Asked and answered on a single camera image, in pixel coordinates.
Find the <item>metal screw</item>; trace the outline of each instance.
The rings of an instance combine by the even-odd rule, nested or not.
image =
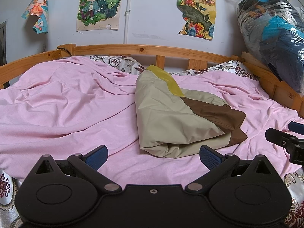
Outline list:
[[[119,189],[119,185],[116,183],[108,183],[104,186],[107,191],[116,191]]]
[[[193,191],[198,191],[201,190],[203,188],[203,186],[199,183],[190,183],[188,185],[188,189],[193,190]]]
[[[150,193],[151,193],[151,194],[156,194],[157,192],[158,192],[158,191],[157,191],[156,189],[151,189],[151,190],[150,190]]]

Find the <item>pink blanket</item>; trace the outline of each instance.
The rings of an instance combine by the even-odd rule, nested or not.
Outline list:
[[[220,153],[235,153],[241,159],[264,154],[281,177],[300,168],[289,163],[289,155],[267,142],[264,134],[270,127],[287,131],[290,121],[304,120],[268,99],[258,81],[225,71],[174,78],[182,88],[214,93],[247,114],[241,128],[248,139]],[[136,79],[84,57],[32,67],[12,87],[0,90],[0,169],[22,181],[43,154],[66,159],[106,145],[109,159],[99,172],[122,187],[128,183],[184,186],[207,173],[198,154],[168,159],[139,149]]]

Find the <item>black clamp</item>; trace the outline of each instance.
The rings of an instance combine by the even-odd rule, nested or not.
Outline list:
[[[107,156],[105,146],[67,160],[43,155],[16,195],[21,227],[286,227],[291,196],[264,155],[240,160],[202,146],[200,159],[210,172],[185,189],[127,185],[124,190],[97,172]]]
[[[297,122],[290,122],[288,129],[292,132],[304,135],[304,125]],[[289,162],[298,165],[304,165],[304,139],[298,139],[296,136],[269,128],[265,133],[266,140],[281,146],[290,154]]]

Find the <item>colorful drawing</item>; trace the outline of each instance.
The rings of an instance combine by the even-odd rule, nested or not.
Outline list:
[[[33,26],[33,30],[36,33],[48,32],[48,2],[49,0],[32,0],[22,15],[23,19],[26,19],[30,15],[39,16],[39,19]]]
[[[118,29],[120,0],[80,0],[77,31]]]
[[[215,0],[177,0],[186,25],[179,34],[213,39]]]

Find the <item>vacuum storage bag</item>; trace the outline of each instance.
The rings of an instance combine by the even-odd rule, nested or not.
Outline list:
[[[233,0],[249,52],[304,95],[304,23],[287,0]]]

